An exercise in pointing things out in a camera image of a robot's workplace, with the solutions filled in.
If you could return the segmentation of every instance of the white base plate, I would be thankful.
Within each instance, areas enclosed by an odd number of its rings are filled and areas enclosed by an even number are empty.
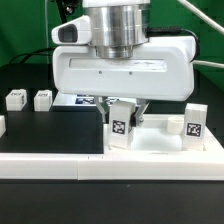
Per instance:
[[[181,151],[181,136],[166,132],[170,115],[145,115],[131,149],[102,155],[0,154],[1,179],[224,180],[224,150],[206,129],[205,151]]]

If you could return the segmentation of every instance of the black panel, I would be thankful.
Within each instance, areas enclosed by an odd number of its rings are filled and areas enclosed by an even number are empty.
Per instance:
[[[103,153],[98,112],[9,112],[0,152]]]

